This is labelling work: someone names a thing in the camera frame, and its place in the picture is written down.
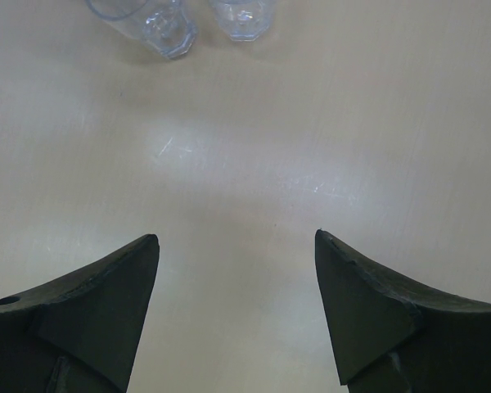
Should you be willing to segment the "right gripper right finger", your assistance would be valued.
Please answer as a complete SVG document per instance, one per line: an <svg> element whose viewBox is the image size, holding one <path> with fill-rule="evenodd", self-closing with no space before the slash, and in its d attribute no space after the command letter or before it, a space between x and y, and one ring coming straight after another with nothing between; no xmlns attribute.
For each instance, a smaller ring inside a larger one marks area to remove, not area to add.
<svg viewBox="0 0 491 393"><path fill-rule="evenodd" d="M429 287L323 230L314 259L342 386L491 392L490 303Z"/></svg>

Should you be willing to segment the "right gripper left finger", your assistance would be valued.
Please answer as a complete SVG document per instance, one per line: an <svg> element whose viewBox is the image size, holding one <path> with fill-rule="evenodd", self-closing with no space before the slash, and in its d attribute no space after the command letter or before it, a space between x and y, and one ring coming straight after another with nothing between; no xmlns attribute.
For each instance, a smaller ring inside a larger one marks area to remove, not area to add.
<svg viewBox="0 0 491 393"><path fill-rule="evenodd" d="M0 392L125 392L159 265L147 234L0 299Z"/></svg>

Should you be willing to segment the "cluster clear glass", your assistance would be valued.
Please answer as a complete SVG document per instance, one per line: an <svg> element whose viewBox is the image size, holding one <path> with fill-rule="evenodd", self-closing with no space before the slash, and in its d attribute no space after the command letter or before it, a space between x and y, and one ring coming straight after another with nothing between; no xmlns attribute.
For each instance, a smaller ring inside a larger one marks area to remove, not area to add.
<svg viewBox="0 0 491 393"><path fill-rule="evenodd" d="M173 60L191 49L197 28L184 1L86 0L89 10L126 38Z"/></svg>
<svg viewBox="0 0 491 393"><path fill-rule="evenodd" d="M277 2L273 0L211 0L218 27L236 42L252 42L271 26Z"/></svg>

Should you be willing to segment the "cluster back clear glass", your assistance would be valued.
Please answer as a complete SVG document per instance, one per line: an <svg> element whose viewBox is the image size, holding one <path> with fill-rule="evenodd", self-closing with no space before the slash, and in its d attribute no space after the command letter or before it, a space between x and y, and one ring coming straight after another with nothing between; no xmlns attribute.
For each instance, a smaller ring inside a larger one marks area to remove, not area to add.
<svg viewBox="0 0 491 393"><path fill-rule="evenodd" d="M277 2L273 0L211 0L218 27L236 42L252 42L271 26Z"/></svg>

